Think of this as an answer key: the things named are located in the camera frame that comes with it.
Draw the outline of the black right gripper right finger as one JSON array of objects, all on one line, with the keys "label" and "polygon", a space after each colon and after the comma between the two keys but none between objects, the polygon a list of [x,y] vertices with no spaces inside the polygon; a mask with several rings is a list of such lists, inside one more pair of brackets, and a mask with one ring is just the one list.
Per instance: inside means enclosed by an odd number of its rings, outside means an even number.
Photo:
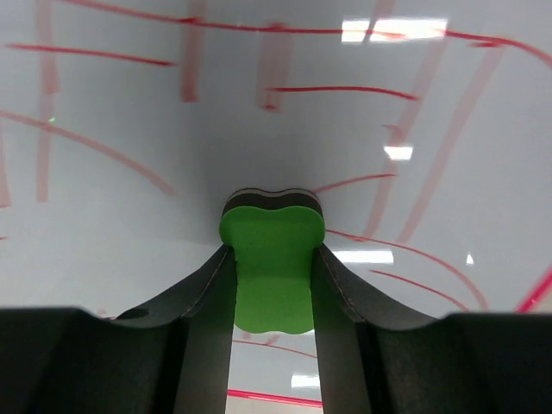
[{"label": "black right gripper right finger", "polygon": [[548,413],[551,317],[434,318],[313,254],[311,296],[328,413]]}]

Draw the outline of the green whiteboard eraser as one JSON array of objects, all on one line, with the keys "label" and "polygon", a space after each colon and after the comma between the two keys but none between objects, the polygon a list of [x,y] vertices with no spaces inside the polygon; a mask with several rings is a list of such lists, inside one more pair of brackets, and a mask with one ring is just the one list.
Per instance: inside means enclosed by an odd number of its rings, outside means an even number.
[{"label": "green whiteboard eraser", "polygon": [[299,188],[235,191],[219,235],[235,255],[235,325],[252,334],[313,330],[312,256],[325,235],[317,195]]}]

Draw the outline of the pink framed whiteboard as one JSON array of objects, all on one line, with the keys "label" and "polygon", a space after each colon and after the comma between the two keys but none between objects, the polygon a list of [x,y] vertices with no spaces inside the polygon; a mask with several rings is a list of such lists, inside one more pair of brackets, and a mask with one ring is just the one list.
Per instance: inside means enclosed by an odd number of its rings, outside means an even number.
[{"label": "pink framed whiteboard", "polygon": [[[551,317],[550,2],[2,2],[1,312],[119,317],[245,188],[415,311]],[[222,413],[328,413],[315,327],[234,315]]]}]

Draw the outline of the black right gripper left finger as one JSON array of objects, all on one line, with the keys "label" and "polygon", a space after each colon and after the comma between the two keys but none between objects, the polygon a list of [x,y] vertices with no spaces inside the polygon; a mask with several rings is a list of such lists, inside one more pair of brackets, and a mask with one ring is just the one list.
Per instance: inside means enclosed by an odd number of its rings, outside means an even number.
[{"label": "black right gripper left finger", "polygon": [[108,319],[74,307],[1,312],[4,413],[222,413],[237,277],[231,248]]}]

